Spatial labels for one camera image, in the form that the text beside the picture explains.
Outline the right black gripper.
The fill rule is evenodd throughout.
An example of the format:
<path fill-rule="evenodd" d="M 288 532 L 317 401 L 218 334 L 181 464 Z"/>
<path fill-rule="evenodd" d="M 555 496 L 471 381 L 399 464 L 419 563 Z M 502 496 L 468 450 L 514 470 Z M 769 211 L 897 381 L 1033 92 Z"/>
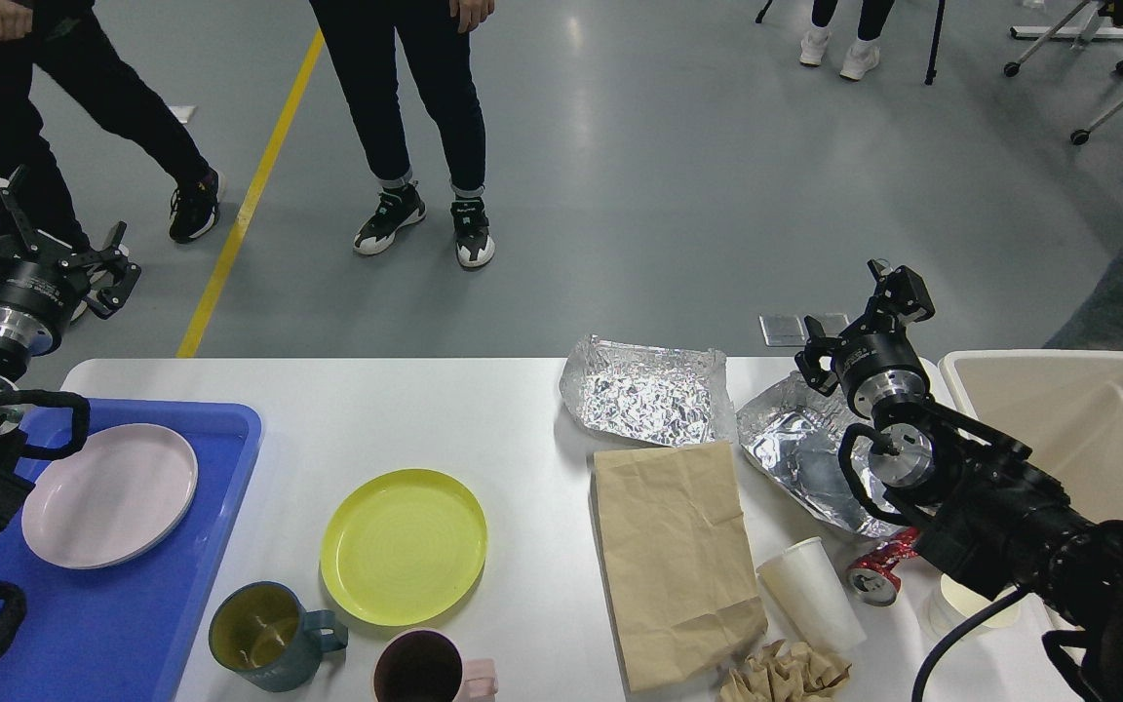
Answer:
<path fill-rule="evenodd" d="M 829 336 L 815 317 L 803 317 L 805 345 L 794 355 L 801 377 L 823 396 L 842 388 L 856 416 L 877 418 L 887 401 L 919 401 L 930 395 L 930 379 L 905 329 L 935 316 L 922 276 L 907 266 L 869 259 L 876 289 L 868 301 L 868 332 Z M 831 368 L 823 361 L 831 359 Z"/>

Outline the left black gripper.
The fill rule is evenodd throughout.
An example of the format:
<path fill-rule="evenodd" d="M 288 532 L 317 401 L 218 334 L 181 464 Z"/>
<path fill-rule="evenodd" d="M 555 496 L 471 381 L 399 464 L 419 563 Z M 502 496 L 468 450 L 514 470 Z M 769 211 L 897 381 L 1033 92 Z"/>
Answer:
<path fill-rule="evenodd" d="M 73 253 L 45 234 L 40 243 L 15 195 L 27 174 L 19 166 L 12 177 L 0 177 L 0 338 L 26 354 L 51 354 L 71 321 L 90 310 L 103 320 L 121 310 L 141 266 L 124 244 L 124 221 L 111 227 L 101 250 Z"/>

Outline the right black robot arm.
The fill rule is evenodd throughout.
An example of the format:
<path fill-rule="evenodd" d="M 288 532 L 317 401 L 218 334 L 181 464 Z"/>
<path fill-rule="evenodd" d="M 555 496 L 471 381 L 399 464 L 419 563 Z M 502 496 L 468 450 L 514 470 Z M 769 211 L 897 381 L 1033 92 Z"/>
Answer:
<path fill-rule="evenodd" d="M 937 403 L 910 346 L 910 323 L 935 312 L 916 271 L 868 263 L 876 289 L 837 336 L 806 317 L 794 356 L 806 385 L 841 391 L 857 422 L 839 471 L 883 523 L 917 529 L 914 551 L 988 600 L 926 654 L 910 698 L 923 698 L 944 654 L 995 613 L 1034 594 L 1068 622 L 1042 642 L 1084 701 L 1123 701 L 1123 521 L 1092 523 L 1015 437 Z"/>

